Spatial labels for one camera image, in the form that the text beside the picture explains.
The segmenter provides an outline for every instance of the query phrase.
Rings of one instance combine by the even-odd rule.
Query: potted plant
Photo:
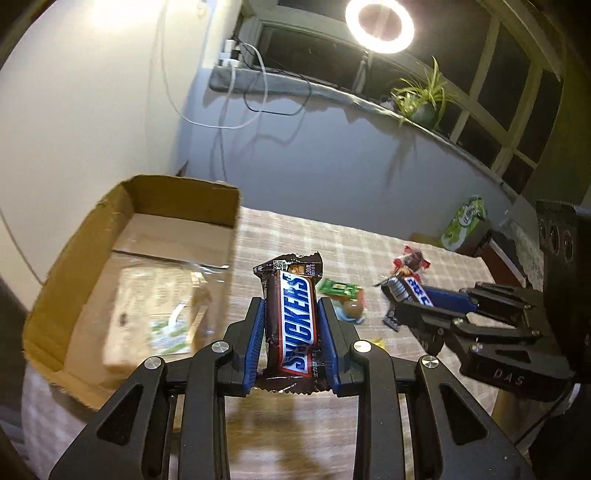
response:
[[[394,105],[402,115],[401,122],[408,119],[428,130],[436,130],[443,118],[447,102],[455,102],[445,92],[446,81],[439,70],[437,60],[433,57],[433,72],[425,70],[426,85],[415,80],[401,78],[408,86],[395,88],[390,92]]]

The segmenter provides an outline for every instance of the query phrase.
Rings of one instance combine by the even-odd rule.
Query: plant pot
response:
[[[430,103],[424,103],[410,118],[412,122],[421,125],[427,130],[433,130],[437,122],[437,110]]]

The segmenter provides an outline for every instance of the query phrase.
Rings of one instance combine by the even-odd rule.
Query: white cable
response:
[[[242,125],[238,125],[237,127],[222,127],[220,125],[205,125],[205,124],[200,124],[198,122],[193,122],[192,120],[189,120],[187,117],[185,117],[180,110],[178,109],[176,103],[174,103],[174,100],[172,98],[172,96],[170,95],[170,88],[168,86],[168,76],[166,74],[166,63],[165,63],[165,49],[164,49],[164,44],[165,44],[165,38],[166,38],[166,14],[168,12],[168,2],[169,0],[164,0],[163,4],[162,4],[162,11],[160,14],[160,69],[162,71],[162,79],[164,81],[164,89],[166,90],[166,96],[168,97],[168,101],[170,102],[170,105],[174,108],[174,111],[177,112],[178,116],[180,118],[182,118],[183,120],[185,120],[186,122],[192,124],[192,125],[197,125],[198,127],[207,127],[207,128],[219,128],[219,129],[223,129],[223,130],[239,130],[241,128],[244,128],[247,125],[250,125],[251,123],[253,123],[254,121],[256,121],[262,114],[262,111],[265,109],[265,104],[267,102],[267,97],[269,95],[269,85],[267,83],[267,71],[265,70],[265,65],[262,61],[262,57],[261,57],[261,53],[256,49],[256,47],[254,45],[250,45],[248,43],[244,43],[247,47],[252,48],[255,53],[256,56],[258,57],[259,63],[261,64],[261,71],[262,71],[262,81],[265,85],[265,92],[263,94],[262,97],[262,104],[261,104],[261,108],[260,110],[255,113],[255,115],[248,121],[244,122]],[[235,69],[232,68],[232,80],[230,81],[230,88],[228,89],[228,96],[227,98],[229,98],[230,93],[232,93],[232,89],[234,87],[233,83],[235,83],[236,80],[236,72]]]

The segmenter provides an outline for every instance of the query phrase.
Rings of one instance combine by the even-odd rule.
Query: red candy wrapper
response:
[[[404,255],[396,257],[392,263],[394,264],[392,275],[399,272],[399,270],[406,268],[410,270],[410,274],[418,281],[423,281],[423,271],[431,266],[431,264],[425,260],[425,257],[423,257],[423,252],[409,245],[404,245]]]

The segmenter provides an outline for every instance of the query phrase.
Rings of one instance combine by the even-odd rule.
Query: snickers logo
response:
[[[429,298],[429,295],[427,295],[427,292],[425,292],[423,286],[419,283],[419,281],[416,278],[405,277],[404,281],[410,287],[414,297],[417,299],[417,302],[426,305],[427,307],[433,307],[433,302]]]
[[[281,272],[281,326],[279,368],[312,377],[310,347],[316,343],[314,306],[310,280]]]

